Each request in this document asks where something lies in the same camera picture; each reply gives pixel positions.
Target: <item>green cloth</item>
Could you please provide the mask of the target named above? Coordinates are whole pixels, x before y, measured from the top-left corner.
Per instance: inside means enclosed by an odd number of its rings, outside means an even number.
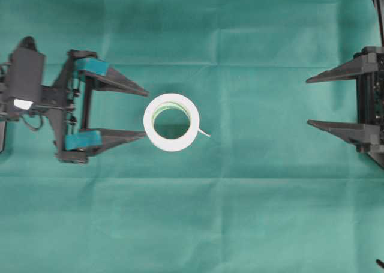
[[[379,271],[383,171],[306,124],[356,120],[354,81],[305,80],[380,44],[371,0],[0,0],[0,24],[0,60],[34,36],[45,85],[78,49],[150,92],[96,92],[91,128],[141,131],[175,92],[212,134],[80,166],[53,156],[48,124],[10,124],[1,272]]]

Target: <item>wire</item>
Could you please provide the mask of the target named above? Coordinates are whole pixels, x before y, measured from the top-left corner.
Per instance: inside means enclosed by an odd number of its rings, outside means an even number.
[[[44,119],[41,115],[39,115],[40,117],[40,125],[38,127],[33,127],[31,124],[29,124],[23,115],[20,116],[20,118],[23,120],[23,122],[25,123],[25,125],[33,132],[36,132],[38,130],[40,130],[42,128],[42,126],[44,125]]]

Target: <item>roll of tape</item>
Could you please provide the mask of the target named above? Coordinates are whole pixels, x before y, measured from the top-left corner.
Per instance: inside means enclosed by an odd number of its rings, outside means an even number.
[[[154,127],[156,117],[167,109],[178,109],[188,116],[190,126],[183,136],[176,139],[168,139],[156,132]],[[143,122],[145,132],[150,141],[164,151],[175,152],[185,149],[192,144],[197,132],[202,132],[210,137],[210,135],[199,129],[200,117],[196,106],[191,100],[180,94],[169,93],[153,99],[145,109]]]

